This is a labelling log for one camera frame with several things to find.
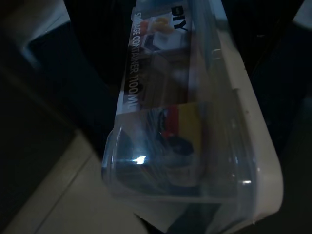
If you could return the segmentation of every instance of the yellow object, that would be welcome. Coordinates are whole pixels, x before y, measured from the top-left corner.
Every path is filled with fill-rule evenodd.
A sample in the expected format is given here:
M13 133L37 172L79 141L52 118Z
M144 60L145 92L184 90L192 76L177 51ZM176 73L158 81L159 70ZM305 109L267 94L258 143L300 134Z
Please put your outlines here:
M163 34L171 34L174 31L174 28L170 27L167 24L164 24L164 22L153 23L153 29Z
M201 149L201 122L198 106L183 104L179 109L179 136L193 145L194 153L200 157Z
M164 23L164 24L169 24L169 19L167 17L164 17L164 16L161 16L161 17L158 17L155 22L157 23Z

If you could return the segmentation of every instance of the product label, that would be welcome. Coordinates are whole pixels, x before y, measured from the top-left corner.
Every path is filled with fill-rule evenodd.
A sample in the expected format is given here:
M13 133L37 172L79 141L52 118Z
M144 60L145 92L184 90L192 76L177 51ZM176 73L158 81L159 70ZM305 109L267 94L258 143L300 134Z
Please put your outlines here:
M191 37L186 6L133 14L117 114L189 102Z

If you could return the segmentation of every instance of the beige floor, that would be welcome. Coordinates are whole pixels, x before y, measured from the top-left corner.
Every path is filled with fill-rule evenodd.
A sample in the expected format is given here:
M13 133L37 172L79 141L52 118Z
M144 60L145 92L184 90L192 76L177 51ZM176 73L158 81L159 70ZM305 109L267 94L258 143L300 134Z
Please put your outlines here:
M145 234L101 180L101 162L78 134L3 234Z

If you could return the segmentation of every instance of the red object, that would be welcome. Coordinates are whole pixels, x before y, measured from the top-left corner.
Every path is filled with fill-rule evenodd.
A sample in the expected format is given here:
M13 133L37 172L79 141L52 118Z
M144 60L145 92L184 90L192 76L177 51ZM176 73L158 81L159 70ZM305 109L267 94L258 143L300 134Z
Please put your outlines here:
M167 139L169 136L179 134L179 110L176 106L167 109L164 125L165 130L161 132L163 138Z

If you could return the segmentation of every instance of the tile floor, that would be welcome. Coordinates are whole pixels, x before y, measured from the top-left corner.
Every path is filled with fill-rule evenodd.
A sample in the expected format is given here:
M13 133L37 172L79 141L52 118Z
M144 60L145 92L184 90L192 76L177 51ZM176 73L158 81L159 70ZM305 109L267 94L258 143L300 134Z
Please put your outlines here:
M101 162L78 134L3 234L146 234L129 207L113 200Z

